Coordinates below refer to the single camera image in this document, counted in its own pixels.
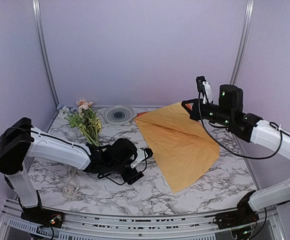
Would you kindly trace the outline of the aluminium frame post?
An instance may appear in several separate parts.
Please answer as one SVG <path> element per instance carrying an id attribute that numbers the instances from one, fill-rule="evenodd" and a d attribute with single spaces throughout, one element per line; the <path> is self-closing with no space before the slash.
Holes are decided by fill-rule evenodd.
<path id="1" fill-rule="evenodd" d="M 47 51 L 47 45 L 45 41 L 45 34 L 44 34 L 44 28 L 43 28 L 43 21 L 42 21 L 42 15 L 41 15 L 41 8 L 40 8 L 40 1 L 39 0 L 32 0 L 32 6 L 33 6 L 33 13 L 35 18 L 35 24 L 37 28 L 37 35 L 38 35 L 38 42 L 40 46 L 40 51 L 42 55 L 44 70 L 47 77 L 48 86 L 51 92 L 51 96 L 54 102 L 54 105 L 56 109 L 59 108 L 60 101 L 59 97 L 56 91 L 55 82 L 52 75 L 52 70 L 50 66 L 50 61 L 48 58 L 48 51 Z"/>
<path id="2" fill-rule="evenodd" d="M 233 67 L 233 71 L 232 71 L 232 75 L 230 79 L 231 85 L 236 85 L 239 78 L 240 68 L 242 65 L 243 57 L 247 48 L 248 39 L 250 35 L 254 3 L 255 3 L 254 0 L 246 1 L 245 14 L 243 18 L 243 25 L 242 25 L 240 42 L 238 46 L 238 52 L 237 52 L 236 60 L 234 63 L 234 67 Z"/>

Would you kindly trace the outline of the cream ribbon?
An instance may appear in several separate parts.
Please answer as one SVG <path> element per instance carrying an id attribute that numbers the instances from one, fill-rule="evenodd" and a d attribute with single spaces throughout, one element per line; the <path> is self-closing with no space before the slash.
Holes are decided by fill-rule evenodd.
<path id="1" fill-rule="evenodd" d="M 80 189 L 80 181 L 76 177 L 77 169 L 73 166 L 68 166 L 66 179 L 62 189 L 63 197 L 72 200 L 76 197 Z"/>

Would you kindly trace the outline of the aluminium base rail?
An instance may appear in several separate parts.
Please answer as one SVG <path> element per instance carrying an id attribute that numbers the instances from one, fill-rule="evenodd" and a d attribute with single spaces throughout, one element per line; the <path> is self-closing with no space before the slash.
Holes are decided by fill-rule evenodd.
<path id="1" fill-rule="evenodd" d="M 21 219 L 22 209 L 7 199 L 0 215 L 0 240 L 282 240 L 286 239 L 276 209 L 259 212 L 259 220 L 220 229 L 221 211 L 187 215 L 119 216 L 64 211 L 60 228 L 45 228 Z"/>

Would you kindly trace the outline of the green leafy fake stem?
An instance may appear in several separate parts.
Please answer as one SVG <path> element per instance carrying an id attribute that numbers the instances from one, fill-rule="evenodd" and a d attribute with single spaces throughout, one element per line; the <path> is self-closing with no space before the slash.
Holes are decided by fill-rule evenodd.
<path id="1" fill-rule="evenodd" d="M 65 119 L 68 121 L 71 128 L 82 128 L 83 127 L 83 119 L 78 114 L 78 112 L 68 113 L 68 115 L 65 117 Z"/>

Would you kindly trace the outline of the yellow daisy fake bunch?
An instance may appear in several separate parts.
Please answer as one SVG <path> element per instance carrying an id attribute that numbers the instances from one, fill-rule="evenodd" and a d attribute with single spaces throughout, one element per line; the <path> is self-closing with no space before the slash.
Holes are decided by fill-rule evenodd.
<path id="1" fill-rule="evenodd" d="M 102 125 L 98 117 L 84 118 L 80 125 L 82 134 L 87 141 L 95 146 L 100 146 L 99 133 L 102 131 Z"/>

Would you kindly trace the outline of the pink rose fake stem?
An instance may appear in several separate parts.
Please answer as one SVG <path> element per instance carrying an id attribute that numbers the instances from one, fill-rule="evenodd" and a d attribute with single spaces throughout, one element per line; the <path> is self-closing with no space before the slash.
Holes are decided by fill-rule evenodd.
<path id="1" fill-rule="evenodd" d="M 80 119 L 91 119 L 95 116 L 95 113 L 91 109 L 91 106 L 93 105 L 92 101 L 79 100 L 76 102 L 76 105 L 78 106 L 78 117 Z"/>

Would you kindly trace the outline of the grey ringed plate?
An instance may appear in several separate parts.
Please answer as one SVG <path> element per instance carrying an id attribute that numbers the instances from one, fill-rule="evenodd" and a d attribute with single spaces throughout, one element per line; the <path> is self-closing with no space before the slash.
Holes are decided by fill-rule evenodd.
<path id="1" fill-rule="evenodd" d="M 112 125 L 124 125 L 136 117 L 133 109 L 126 105 L 116 105 L 102 111 L 105 121 Z"/>

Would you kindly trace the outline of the aluminium frame post left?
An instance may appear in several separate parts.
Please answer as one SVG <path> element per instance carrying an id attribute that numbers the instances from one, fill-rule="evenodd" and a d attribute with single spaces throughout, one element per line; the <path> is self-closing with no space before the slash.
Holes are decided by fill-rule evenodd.
<path id="1" fill-rule="evenodd" d="M 44 28 L 43 28 L 43 21 L 42 21 L 42 15 L 41 15 L 41 8 L 40 8 L 40 1 L 39 0 L 32 0 L 32 6 L 33 6 L 33 13 L 35 18 L 35 24 L 37 28 L 37 35 L 38 35 L 38 42 L 40 46 L 40 51 L 42 55 L 44 70 L 47 77 L 48 86 L 51 92 L 51 96 L 54 102 L 54 105 L 56 109 L 59 108 L 60 101 L 59 97 L 56 91 L 55 82 L 52 75 L 52 70 L 50 66 L 50 61 L 48 58 L 48 51 L 47 51 L 47 45 L 45 41 L 45 34 L 44 34 Z"/>

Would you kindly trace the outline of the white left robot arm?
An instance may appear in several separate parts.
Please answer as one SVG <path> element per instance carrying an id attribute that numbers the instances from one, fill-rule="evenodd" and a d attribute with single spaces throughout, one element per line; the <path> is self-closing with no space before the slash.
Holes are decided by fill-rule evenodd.
<path id="1" fill-rule="evenodd" d="M 144 175 L 136 166 L 152 156 L 151 149 L 137 149 L 126 138 L 105 146 L 70 142 L 34 127 L 27 117 L 21 118 L 0 136 L 0 173 L 7 178 L 23 208 L 28 209 L 29 216 L 38 223 L 48 218 L 48 212 L 41 206 L 39 194 L 28 177 L 25 158 L 69 165 L 96 174 L 99 179 L 118 174 L 124 184 L 131 185 Z"/>

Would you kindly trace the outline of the aluminium frame post right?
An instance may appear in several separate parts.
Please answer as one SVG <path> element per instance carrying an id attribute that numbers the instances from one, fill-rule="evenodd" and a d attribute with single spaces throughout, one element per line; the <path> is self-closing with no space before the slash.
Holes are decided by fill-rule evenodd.
<path id="1" fill-rule="evenodd" d="M 245 14 L 243 18 L 243 25 L 242 25 L 240 42 L 238 46 L 238 52 L 237 52 L 236 60 L 234 63 L 234 67 L 233 67 L 233 71 L 232 71 L 232 75 L 230 79 L 231 85 L 236 85 L 239 78 L 240 68 L 242 65 L 243 57 L 247 48 L 248 39 L 250 35 L 254 3 L 255 3 L 254 0 L 246 1 Z"/>

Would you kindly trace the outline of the blue fake flower stem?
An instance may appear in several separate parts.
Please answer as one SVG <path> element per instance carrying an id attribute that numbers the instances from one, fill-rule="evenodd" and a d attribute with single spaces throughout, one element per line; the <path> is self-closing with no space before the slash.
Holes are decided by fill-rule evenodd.
<path id="1" fill-rule="evenodd" d="M 67 119 L 69 114 L 70 114 L 70 108 L 67 106 L 62 107 L 58 113 L 59 118 L 61 119 Z"/>

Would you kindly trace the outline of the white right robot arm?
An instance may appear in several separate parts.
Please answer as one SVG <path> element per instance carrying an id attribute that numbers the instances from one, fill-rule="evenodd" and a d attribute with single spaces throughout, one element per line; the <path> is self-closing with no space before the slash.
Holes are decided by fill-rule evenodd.
<path id="1" fill-rule="evenodd" d="M 219 99 L 213 103 L 209 98 L 210 90 L 207 84 L 198 87 L 198 97 L 181 102 L 181 106 L 189 113 L 191 120 L 219 124 L 232 135 L 247 143 L 271 151 L 267 156 L 243 156 L 219 143 L 219 146 L 237 157 L 246 160 L 267 161 L 274 158 L 284 158 L 290 162 L 290 133 L 284 131 L 275 122 L 262 117 L 243 112 L 243 90 L 235 85 L 223 84 L 219 88 Z M 243 224 L 258 210 L 271 205 L 290 202 L 290 177 L 283 181 L 247 193 L 237 204 L 232 219 L 237 224 Z"/>

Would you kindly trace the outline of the brown orange wrapping paper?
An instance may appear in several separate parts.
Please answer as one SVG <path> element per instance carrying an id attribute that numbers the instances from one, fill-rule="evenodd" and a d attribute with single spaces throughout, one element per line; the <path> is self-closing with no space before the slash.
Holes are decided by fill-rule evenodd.
<path id="1" fill-rule="evenodd" d="M 195 183 L 219 158 L 219 145 L 179 102 L 135 122 L 173 193 Z"/>

